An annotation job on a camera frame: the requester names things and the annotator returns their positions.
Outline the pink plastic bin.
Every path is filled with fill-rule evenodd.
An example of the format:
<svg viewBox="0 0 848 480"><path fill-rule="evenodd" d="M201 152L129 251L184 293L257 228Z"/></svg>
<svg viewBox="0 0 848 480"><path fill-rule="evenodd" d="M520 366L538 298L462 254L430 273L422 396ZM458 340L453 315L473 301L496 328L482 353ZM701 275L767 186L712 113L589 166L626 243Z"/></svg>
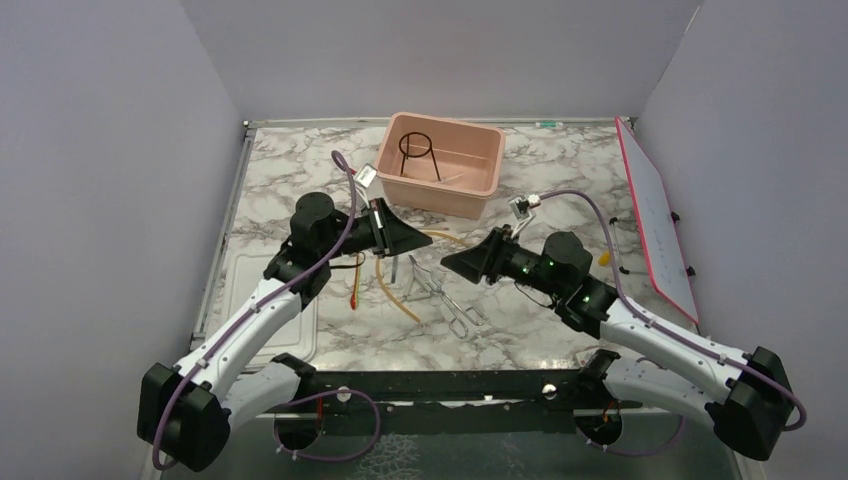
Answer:
<svg viewBox="0 0 848 480"><path fill-rule="evenodd" d="M465 176L448 184L432 183L436 175L429 157L410 159L401 176L398 140L412 131L432 138L442 178ZM391 204L477 220L498 188L505 143L506 134L496 127L399 112L389 120L375 168Z"/></svg>

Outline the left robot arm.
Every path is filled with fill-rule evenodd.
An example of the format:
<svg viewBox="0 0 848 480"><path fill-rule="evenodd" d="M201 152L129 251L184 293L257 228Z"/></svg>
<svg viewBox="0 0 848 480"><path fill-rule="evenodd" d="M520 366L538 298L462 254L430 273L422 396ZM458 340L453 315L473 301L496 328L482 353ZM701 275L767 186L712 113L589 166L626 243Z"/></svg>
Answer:
<svg viewBox="0 0 848 480"><path fill-rule="evenodd" d="M429 235L398 218L382 198L363 215L336 209L321 192L301 196L290 235L249 299L200 347L176 364L152 365L141 381L137 435L152 447L155 469L211 465L230 433L277 404L290 410L313 401L310 365L284 354L258 374L241 373L270 338L297 319L331 277L330 261L369 251L394 257L431 245Z"/></svg>

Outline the black wire tripod stand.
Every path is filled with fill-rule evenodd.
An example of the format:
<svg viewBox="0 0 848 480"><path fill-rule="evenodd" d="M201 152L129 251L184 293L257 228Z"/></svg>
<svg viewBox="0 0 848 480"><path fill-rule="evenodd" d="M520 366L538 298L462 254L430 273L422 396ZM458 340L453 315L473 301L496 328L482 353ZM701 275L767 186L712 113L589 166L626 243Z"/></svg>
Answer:
<svg viewBox="0 0 848 480"><path fill-rule="evenodd" d="M429 157L434 168L436 181L442 181L442 175L433 148L433 141L429 135L420 131L408 132L398 140L398 150L401 154L401 176L405 174L406 164L410 159Z"/></svg>

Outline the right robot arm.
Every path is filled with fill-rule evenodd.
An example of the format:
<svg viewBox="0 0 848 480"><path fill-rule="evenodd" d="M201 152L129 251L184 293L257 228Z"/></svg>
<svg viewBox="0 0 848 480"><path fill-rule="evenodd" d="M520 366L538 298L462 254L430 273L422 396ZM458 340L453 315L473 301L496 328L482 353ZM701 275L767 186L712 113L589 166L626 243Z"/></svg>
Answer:
<svg viewBox="0 0 848 480"><path fill-rule="evenodd" d="M549 235L541 252L519 245L509 226L478 245L450 254L443 267L477 284L502 278L535 289L571 329L637 352L661 366L650 374L614 360L577 380L579 398L600 407L613 397L659 407L711 427L727 447L768 460L797 411L781 358L722 345L661 317L590 273L592 255L571 232Z"/></svg>

